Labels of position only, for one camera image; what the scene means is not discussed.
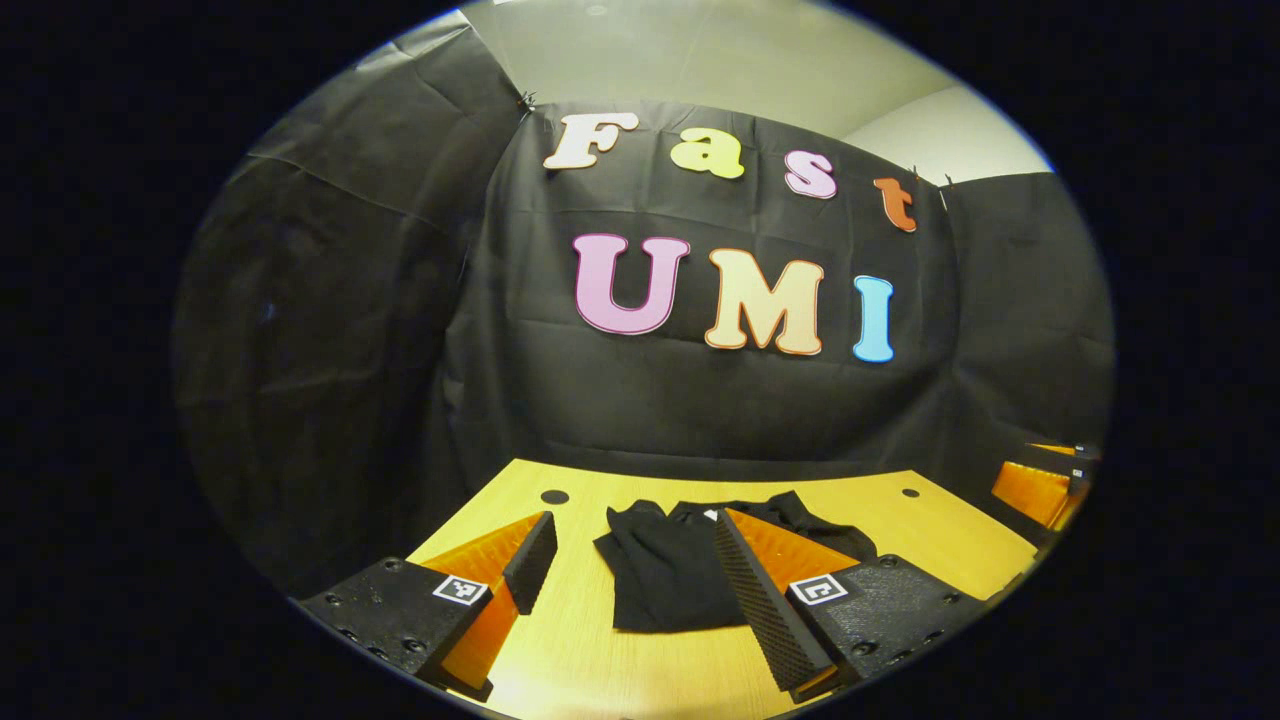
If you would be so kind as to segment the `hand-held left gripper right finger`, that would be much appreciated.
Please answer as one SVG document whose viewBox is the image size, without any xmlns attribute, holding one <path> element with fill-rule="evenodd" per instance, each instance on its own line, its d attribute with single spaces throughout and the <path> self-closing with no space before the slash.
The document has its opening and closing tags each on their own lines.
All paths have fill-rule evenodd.
<svg viewBox="0 0 1280 720">
<path fill-rule="evenodd" d="M 777 687 L 800 705 L 896 670 L 986 602 L 897 555 L 858 561 L 744 512 L 717 512 L 716 552 Z"/>
</svg>

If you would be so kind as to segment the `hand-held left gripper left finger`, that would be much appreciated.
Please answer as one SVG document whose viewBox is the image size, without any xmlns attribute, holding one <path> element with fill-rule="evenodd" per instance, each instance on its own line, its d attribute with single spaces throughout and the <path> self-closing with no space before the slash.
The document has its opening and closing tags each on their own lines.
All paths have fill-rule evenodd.
<svg viewBox="0 0 1280 720">
<path fill-rule="evenodd" d="M 321 626 L 416 680 L 483 702 L 500 651 L 538 601 L 558 550 L 552 512 L 419 561 L 379 559 L 305 600 Z"/>
</svg>

